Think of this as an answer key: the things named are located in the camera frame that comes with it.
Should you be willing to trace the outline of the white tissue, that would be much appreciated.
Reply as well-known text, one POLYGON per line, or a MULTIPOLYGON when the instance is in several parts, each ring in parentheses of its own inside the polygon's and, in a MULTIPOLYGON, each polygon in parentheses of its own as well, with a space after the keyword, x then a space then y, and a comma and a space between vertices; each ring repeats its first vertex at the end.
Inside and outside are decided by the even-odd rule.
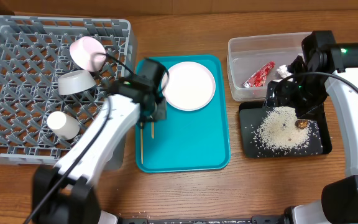
POLYGON ((288 67, 286 65, 279 66, 276 71, 281 78, 286 78, 293 75, 291 72, 288 71, 288 67))

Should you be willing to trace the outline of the brown food scrap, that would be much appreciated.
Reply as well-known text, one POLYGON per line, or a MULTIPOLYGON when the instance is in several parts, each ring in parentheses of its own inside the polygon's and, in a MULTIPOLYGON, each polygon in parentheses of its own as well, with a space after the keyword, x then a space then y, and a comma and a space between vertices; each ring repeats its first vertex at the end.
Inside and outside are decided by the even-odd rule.
POLYGON ((295 126, 298 129, 305 129, 309 125, 309 121, 307 119, 298 119, 295 121, 295 126))

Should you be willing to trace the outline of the large white plate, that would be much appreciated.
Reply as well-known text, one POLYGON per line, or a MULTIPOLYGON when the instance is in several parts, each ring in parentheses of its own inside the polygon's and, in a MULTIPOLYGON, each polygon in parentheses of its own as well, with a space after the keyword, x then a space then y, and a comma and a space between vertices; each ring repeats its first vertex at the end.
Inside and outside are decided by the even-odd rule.
POLYGON ((205 107, 216 91, 213 74, 197 62, 180 62, 168 69, 161 83, 163 96, 174 108, 196 111, 205 107))

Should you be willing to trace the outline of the red snack wrapper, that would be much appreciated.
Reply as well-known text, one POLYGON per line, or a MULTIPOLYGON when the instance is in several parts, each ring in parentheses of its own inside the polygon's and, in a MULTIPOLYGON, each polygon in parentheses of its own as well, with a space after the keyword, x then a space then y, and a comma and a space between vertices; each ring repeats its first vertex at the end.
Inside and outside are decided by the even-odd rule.
POLYGON ((271 61, 256 71, 246 82, 243 83, 245 88, 262 87, 269 73, 273 70, 275 62, 271 61))

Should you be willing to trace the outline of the white rice pile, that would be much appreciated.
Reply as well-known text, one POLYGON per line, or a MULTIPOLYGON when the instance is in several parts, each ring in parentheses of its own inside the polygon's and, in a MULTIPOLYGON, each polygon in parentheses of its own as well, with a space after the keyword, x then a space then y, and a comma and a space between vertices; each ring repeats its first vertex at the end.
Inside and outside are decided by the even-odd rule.
POLYGON ((257 157, 305 156, 321 150, 316 122, 309 120, 305 129, 295 126, 295 109, 276 107, 267 112, 261 124, 252 131, 250 143, 257 157))

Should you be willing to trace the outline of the pink bowl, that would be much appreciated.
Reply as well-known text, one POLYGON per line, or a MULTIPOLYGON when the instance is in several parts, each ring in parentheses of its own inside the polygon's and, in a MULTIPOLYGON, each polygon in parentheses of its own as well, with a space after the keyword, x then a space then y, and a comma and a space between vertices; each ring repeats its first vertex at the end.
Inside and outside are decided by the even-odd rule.
POLYGON ((85 36, 74 41, 69 48, 71 59, 84 70, 101 70, 106 61, 106 50, 101 42, 85 36))

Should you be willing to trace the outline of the grey small bowl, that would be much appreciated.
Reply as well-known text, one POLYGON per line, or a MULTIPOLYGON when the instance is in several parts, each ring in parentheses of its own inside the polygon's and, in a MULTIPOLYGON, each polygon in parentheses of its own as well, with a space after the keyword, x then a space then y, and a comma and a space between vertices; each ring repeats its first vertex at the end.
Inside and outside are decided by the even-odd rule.
POLYGON ((93 76, 87 70, 66 73, 58 78, 57 83, 60 95, 80 93, 96 85, 93 76))

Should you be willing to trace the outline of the white paper cup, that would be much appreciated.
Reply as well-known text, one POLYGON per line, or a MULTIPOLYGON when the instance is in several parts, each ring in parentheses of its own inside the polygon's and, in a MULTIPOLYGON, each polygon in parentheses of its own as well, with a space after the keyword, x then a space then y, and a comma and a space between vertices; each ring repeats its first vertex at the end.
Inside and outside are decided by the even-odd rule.
POLYGON ((80 131, 79 122, 61 111, 55 111, 48 116, 47 126, 64 140, 73 139, 80 131))

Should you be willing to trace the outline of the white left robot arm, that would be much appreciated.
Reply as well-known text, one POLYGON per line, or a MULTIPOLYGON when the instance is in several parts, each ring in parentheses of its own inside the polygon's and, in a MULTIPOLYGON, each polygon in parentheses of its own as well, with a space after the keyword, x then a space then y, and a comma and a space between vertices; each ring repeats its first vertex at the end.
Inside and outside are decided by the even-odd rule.
POLYGON ((119 223, 101 209, 95 192, 106 164, 128 130, 154 122, 164 101, 168 69, 145 58, 138 73, 113 81, 99 114, 78 142, 53 168, 40 166, 33 176, 32 212, 25 222, 119 223))

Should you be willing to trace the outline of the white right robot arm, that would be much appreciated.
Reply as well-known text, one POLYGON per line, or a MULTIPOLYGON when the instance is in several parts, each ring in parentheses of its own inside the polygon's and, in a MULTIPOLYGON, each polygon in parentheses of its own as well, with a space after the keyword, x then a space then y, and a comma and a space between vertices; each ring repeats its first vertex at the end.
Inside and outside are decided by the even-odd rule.
POLYGON ((358 43, 339 44, 330 30, 302 40, 303 61, 291 75, 268 84, 266 105, 289 106, 296 116, 312 112, 330 97, 346 156, 345 178, 324 187, 321 199, 288 207, 278 223, 358 223, 358 43))

